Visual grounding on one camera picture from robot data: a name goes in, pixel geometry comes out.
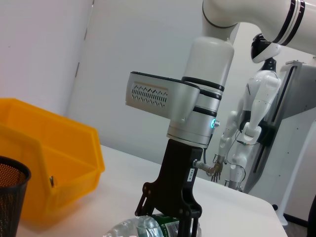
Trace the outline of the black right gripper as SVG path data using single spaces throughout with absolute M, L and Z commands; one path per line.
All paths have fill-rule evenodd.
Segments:
M 146 182 L 135 210 L 135 216 L 151 216 L 154 209 L 179 219 L 178 237 L 200 237 L 198 222 L 202 207 L 193 196 L 193 186 L 202 148 L 168 140 L 158 178 Z

